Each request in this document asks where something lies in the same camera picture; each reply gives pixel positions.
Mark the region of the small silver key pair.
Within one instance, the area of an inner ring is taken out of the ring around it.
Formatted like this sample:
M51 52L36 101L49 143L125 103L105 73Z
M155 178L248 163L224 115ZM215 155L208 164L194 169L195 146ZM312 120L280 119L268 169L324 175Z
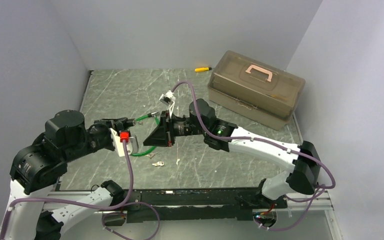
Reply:
M146 156L150 159L152 159L153 157L156 156L156 154L158 154L157 152L150 152L149 154L147 154Z

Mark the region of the silver key bunch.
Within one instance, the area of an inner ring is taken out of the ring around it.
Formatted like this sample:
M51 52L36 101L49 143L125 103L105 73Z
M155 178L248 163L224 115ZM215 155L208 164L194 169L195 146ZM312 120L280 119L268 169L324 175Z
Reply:
M152 165L155 166L155 167L162 167L162 166L165 165L165 163L163 161L158 161L156 163L153 163Z

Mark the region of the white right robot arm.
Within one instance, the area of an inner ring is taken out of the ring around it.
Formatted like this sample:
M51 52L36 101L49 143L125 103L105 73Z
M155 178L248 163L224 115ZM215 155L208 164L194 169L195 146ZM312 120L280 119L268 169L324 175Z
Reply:
M285 143L254 134L217 118L215 109L202 98L189 105L188 116L163 111L158 126L143 144L171 147L177 137L195 135L203 135L204 143L214 150L261 158L284 170L260 182L255 200L262 208L269 207L279 197L289 193L313 195L316 192L321 167L314 161L316 156L312 143Z

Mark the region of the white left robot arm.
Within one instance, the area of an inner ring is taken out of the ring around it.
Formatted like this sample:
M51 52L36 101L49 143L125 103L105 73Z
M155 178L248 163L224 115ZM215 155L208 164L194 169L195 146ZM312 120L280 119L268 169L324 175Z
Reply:
M59 240L74 225L97 211L124 207L133 188L112 180L78 201L50 198L68 163L102 149L128 158L138 151L130 133L133 118L104 118L85 126L84 115L63 110L45 123L33 143L21 149L10 169L10 195L0 225L0 240Z

